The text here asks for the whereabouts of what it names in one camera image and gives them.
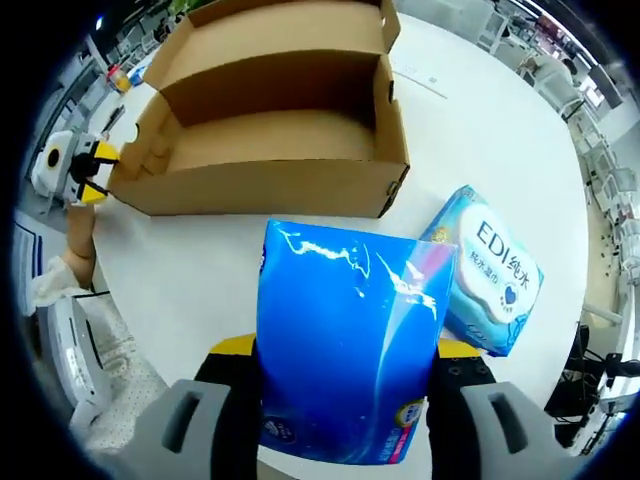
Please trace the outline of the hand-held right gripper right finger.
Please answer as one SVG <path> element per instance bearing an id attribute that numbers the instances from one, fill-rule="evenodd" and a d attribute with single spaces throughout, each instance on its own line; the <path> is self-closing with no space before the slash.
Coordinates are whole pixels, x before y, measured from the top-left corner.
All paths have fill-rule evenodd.
<path id="1" fill-rule="evenodd" d="M 439 341 L 427 387 L 433 479 L 572 479 L 553 422 L 465 342 Z"/>

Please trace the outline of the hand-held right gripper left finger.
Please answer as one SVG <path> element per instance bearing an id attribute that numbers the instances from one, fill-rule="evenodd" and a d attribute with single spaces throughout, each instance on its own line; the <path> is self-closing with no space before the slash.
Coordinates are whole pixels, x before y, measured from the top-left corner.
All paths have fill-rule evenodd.
<path id="1" fill-rule="evenodd" d="M 119 479 L 255 479 L 261 435 L 261 367 L 254 335 L 207 354 L 138 416 L 117 452 Z"/>

